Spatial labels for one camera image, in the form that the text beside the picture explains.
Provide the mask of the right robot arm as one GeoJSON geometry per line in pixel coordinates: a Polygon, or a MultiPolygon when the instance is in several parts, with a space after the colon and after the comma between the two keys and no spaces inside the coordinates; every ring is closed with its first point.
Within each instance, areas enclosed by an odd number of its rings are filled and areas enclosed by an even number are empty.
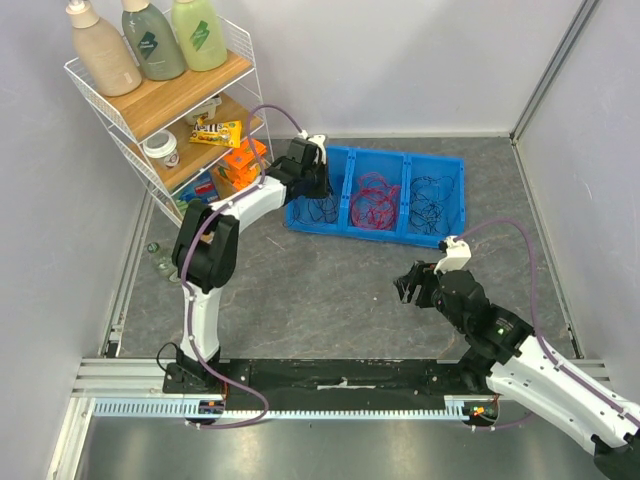
{"type": "Polygon", "coordinates": [[[609,479],[639,476],[639,405],[578,368],[516,314],[491,302],[467,270],[416,262],[394,285],[404,303],[434,308],[469,348],[458,381],[518,402],[571,437],[609,479]]]}

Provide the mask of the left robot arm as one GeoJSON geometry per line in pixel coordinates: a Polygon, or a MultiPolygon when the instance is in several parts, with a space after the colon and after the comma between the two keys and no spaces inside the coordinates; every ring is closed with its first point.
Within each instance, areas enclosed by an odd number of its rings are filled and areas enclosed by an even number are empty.
{"type": "Polygon", "coordinates": [[[226,383],[217,367],[219,309],[240,234],[300,196],[328,196],[325,142],[324,135],[301,134],[249,187],[222,201],[189,204],[172,252],[185,299],[183,338],[165,369],[165,393],[209,393],[226,383]]]}

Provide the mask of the orange snack boxes stack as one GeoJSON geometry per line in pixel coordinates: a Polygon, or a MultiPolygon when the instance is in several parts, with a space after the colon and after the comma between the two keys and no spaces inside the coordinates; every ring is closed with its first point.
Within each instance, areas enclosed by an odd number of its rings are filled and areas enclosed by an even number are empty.
{"type": "Polygon", "coordinates": [[[267,148],[257,140],[253,141],[253,145],[258,156],[254,155],[249,141],[245,139],[239,148],[226,154],[210,169],[220,199],[225,199],[243,190],[260,176],[259,162],[266,155],[267,148]]]}

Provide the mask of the blue three-compartment bin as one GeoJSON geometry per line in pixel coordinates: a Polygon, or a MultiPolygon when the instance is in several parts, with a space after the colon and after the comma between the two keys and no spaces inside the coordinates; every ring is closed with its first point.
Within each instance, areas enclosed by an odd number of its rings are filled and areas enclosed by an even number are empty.
{"type": "Polygon", "coordinates": [[[437,248],[465,229],[465,164],[455,157],[327,148],[332,193],[286,207],[292,231],[437,248]]]}

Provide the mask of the yellow candy bag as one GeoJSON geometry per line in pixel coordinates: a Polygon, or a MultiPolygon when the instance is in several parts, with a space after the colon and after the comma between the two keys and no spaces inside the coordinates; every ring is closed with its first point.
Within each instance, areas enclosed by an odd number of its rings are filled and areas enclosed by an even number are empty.
{"type": "Polygon", "coordinates": [[[199,117],[193,126],[189,142],[194,144],[238,148],[241,144],[241,121],[212,123],[199,117]]]}

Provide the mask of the blue snack packet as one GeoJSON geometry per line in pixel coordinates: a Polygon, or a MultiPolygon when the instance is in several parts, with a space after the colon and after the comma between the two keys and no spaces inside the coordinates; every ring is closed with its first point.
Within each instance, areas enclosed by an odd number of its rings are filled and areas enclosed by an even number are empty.
{"type": "Polygon", "coordinates": [[[209,204],[216,202],[219,199],[219,194],[211,173],[205,171],[179,192],[175,193],[173,199],[178,212],[183,215],[192,200],[199,199],[203,203],[209,204]]]}

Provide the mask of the white tub container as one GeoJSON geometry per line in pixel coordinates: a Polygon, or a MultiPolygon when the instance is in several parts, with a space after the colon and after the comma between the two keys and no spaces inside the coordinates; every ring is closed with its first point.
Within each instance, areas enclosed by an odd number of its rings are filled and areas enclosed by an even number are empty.
{"type": "Polygon", "coordinates": [[[220,95],[214,95],[185,114],[182,119],[190,126],[194,126],[199,118],[211,120],[216,115],[217,107],[222,103],[220,95]]]}

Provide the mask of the white paper cup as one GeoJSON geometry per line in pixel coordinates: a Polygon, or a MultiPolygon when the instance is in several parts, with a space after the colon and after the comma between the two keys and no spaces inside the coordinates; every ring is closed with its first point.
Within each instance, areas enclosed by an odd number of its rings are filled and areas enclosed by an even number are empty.
{"type": "Polygon", "coordinates": [[[179,164],[177,139],[169,130],[160,130],[142,144],[143,152],[157,165],[172,169],[179,164]]]}

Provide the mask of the left glass bottle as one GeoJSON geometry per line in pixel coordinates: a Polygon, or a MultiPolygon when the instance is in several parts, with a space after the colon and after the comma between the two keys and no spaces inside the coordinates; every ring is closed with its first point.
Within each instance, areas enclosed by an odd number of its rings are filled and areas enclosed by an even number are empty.
{"type": "Polygon", "coordinates": [[[146,251],[150,255],[151,262],[155,270],[171,283],[179,283],[177,267],[173,264],[171,251],[162,247],[157,242],[150,242],[146,245],[146,251]]]}

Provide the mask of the light green pump bottle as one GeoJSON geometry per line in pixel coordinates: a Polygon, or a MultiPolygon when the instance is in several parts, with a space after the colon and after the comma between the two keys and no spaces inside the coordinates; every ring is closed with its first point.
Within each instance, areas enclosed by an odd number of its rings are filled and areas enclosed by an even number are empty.
{"type": "Polygon", "coordinates": [[[209,71],[226,62],[224,34],[211,1],[174,1],[171,22],[190,70],[209,71]]]}

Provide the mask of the dark green pump bottle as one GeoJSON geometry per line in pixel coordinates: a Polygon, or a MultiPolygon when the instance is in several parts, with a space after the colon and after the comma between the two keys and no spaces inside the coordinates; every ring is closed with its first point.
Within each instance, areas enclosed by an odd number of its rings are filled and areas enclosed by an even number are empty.
{"type": "Polygon", "coordinates": [[[186,62],[164,14],[150,1],[123,0],[123,32],[145,77],[167,81],[181,76],[186,62]]]}

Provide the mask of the beige pump bottle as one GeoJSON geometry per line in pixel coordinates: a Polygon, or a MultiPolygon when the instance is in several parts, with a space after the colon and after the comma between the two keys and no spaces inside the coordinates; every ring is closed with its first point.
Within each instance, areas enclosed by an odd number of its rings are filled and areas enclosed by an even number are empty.
{"type": "Polygon", "coordinates": [[[89,1],[69,1],[72,43],[97,90],[104,96],[126,95],[142,83],[142,75],[119,31],[89,1]]]}

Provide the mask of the aluminium corner profile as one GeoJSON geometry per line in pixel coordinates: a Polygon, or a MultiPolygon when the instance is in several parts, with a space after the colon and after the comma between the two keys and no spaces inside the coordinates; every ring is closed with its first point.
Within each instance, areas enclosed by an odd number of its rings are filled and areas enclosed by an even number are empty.
{"type": "Polygon", "coordinates": [[[576,13],[573,15],[571,22],[509,134],[512,145],[516,145],[524,135],[600,3],[600,0],[582,0],[580,2],[576,13]]]}

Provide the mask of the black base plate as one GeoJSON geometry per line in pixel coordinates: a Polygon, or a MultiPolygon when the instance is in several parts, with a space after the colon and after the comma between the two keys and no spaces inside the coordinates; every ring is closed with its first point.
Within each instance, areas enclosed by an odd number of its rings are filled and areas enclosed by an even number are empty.
{"type": "Polygon", "coordinates": [[[271,413],[427,410],[446,396],[487,396],[466,362],[431,359],[227,359],[214,365],[262,394],[271,413]]]}

